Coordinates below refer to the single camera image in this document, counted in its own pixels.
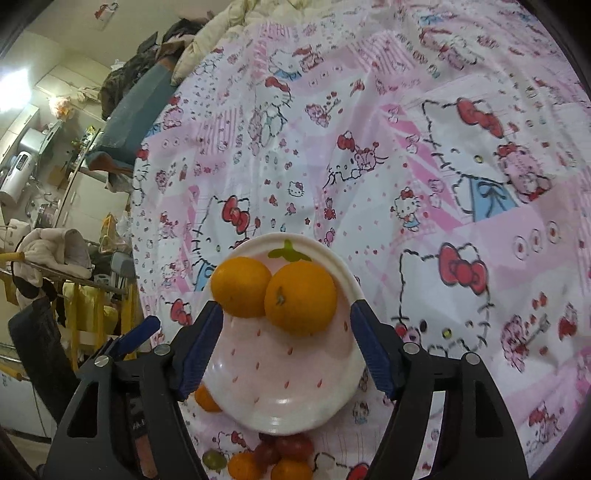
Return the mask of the small mandarin orange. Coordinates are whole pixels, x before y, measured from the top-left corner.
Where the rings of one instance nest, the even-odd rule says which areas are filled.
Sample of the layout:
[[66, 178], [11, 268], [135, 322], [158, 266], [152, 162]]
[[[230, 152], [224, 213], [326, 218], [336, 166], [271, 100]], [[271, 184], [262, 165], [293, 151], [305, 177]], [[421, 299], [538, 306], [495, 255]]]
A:
[[219, 413], [222, 411], [204, 384], [200, 384], [197, 387], [197, 390], [193, 393], [193, 397], [197, 405], [207, 413]]

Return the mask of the red cherry tomato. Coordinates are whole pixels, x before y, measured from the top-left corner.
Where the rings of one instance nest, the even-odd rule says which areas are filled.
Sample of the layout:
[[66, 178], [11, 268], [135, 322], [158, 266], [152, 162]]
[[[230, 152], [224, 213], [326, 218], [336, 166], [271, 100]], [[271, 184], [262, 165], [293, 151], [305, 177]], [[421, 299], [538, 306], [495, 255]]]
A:
[[280, 452], [276, 448], [276, 437], [260, 434], [259, 445], [254, 449], [256, 462], [260, 467], [267, 468], [280, 461]]
[[281, 436], [274, 445], [281, 458], [297, 462], [308, 462], [315, 452], [311, 438], [303, 433]]

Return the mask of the yellow clothes rack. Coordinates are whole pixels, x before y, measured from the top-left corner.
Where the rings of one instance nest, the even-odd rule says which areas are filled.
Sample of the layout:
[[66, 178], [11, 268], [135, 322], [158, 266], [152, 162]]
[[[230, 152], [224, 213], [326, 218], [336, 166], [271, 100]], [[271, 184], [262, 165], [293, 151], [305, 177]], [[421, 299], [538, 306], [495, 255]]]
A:
[[58, 303], [64, 304], [64, 314], [56, 318], [73, 369], [79, 368], [83, 356], [98, 350], [106, 340], [128, 333], [140, 322], [138, 289], [132, 276], [113, 273], [113, 283], [104, 285], [28, 262], [22, 253], [3, 253], [1, 272], [12, 273], [15, 262], [38, 270], [56, 288], [57, 298], [50, 307], [56, 311]]

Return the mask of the green grape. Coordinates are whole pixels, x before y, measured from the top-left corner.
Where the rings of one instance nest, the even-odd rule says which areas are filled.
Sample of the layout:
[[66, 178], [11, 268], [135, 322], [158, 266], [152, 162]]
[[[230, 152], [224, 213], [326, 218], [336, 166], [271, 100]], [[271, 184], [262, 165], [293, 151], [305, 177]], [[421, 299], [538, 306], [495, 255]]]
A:
[[209, 470], [219, 472], [226, 468], [228, 460], [225, 456], [217, 450], [207, 450], [201, 457], [202, 463]]

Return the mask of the pink strawberry plate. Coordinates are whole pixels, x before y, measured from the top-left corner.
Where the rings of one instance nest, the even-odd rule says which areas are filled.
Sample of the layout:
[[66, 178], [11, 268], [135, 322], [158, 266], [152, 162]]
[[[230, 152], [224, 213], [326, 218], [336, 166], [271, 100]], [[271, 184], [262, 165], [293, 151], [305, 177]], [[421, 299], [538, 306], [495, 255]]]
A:
[[264, 318], [226, 315], [202, 382], [221, 410], [245, 428], [272, 435], [315, 429], [353, 398], [366, 363], [349, 323], [349, 308], [363, 299], [348, 266], [331, 249], [303, 235], [270, 233], [236, 251], [271, 272], [300, 256], [321, 265], [338, 289], [329, 328], [297, 338]]

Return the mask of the beige garment on rack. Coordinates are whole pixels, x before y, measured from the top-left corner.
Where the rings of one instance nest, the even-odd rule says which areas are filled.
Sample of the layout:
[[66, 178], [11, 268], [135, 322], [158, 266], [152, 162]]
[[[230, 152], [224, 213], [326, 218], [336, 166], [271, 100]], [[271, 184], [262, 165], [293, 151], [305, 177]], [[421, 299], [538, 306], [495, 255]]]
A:
[[76, 229], [36, 228], [18, 244], [19, 259], [12, 262], [13, 282], [25, 299], [36, 299], [45, 284], [43, 273], [31, 266], [54, 270], [60, 274], [88, 280], [93, 264], [88, 245]]

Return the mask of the large orange left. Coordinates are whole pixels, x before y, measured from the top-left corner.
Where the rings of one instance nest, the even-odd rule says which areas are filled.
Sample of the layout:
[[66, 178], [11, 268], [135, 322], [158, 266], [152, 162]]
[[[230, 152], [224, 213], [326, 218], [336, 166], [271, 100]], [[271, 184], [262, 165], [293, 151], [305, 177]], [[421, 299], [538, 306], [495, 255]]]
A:
[[229, 315], [259, 318], [264, 315], [264, 297], [271, 273], [259, 260], [235, 257], [217, 266], [211, 276], [213, 299]]

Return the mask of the large orange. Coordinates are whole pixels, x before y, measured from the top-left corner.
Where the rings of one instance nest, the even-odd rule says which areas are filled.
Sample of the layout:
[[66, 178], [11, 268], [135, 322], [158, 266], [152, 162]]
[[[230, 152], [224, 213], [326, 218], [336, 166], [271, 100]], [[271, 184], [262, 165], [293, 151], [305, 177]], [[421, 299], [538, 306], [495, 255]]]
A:
[[277, 270], [264, 297], [266, 319], [297, 337], [327, 330], [337, 306], [338, 288], [332, 275], [321, 265], [304, 260]]
[[259, 318], [264, 315], [264, 297], [271, 273], [259, 260], [235, 257], [217, 266], [211, 276], [213, 299], [229, 315]]

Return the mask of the large orange right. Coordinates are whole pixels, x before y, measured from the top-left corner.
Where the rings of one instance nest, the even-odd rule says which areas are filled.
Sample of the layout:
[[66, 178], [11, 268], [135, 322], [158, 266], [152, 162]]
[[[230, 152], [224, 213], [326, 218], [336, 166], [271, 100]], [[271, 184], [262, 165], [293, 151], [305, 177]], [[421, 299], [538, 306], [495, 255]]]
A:
[[264, 297], [266, 319], [297, 337], [327, 330], [337, 306], [338, 288], [332, 275], [321, 265], [304, 260], [277, 270]]

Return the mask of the white kitchen appliance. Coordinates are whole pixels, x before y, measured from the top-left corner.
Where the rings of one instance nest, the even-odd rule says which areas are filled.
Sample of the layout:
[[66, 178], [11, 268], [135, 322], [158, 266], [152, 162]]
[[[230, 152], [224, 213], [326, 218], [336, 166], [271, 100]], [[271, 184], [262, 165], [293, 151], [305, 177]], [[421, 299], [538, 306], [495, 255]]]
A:
[[1, 204], [15, 208], [23, 193], [29, 177], [35, 169], [35, 156], [29, 152], [19, 152], [12, 161], [10, 169], [1, 186]]

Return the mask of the blue mattress edge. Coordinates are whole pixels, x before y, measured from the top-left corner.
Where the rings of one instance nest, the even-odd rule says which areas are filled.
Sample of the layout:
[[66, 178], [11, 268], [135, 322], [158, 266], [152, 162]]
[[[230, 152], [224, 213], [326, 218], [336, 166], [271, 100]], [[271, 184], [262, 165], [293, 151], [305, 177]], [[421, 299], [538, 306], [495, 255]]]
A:
[[173, 70], [168, 60], [157, 62], [122, 98], [85, 154], [90, 171], [131, 175], [143, 139], [176, 91]]

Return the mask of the Hello Kitty pink bedsheet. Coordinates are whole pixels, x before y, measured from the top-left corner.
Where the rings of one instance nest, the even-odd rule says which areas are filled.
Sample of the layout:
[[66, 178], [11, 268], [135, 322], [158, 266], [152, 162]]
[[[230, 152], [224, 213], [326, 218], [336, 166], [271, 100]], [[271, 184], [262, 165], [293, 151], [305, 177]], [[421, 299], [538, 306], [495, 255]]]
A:
[[222, 40], [136, 154], [153, 344], [224, 257], [300, 234], [379, 318], [486, 362], [530, 472], [590, 388], [590, 100], [521, 1], [297, 1]]

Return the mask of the cream quilt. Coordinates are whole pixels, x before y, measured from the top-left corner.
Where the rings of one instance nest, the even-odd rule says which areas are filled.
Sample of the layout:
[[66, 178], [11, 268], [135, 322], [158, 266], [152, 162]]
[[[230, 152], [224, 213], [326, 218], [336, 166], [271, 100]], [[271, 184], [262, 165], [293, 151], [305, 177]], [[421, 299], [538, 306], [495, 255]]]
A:
[[171, 76], [178, 86], [222, 40], [235, 40], [249, 25], [266, 20], [288, 21], [297, 12], [297, 1], [232, 1], [202, 27], [185, 47]]

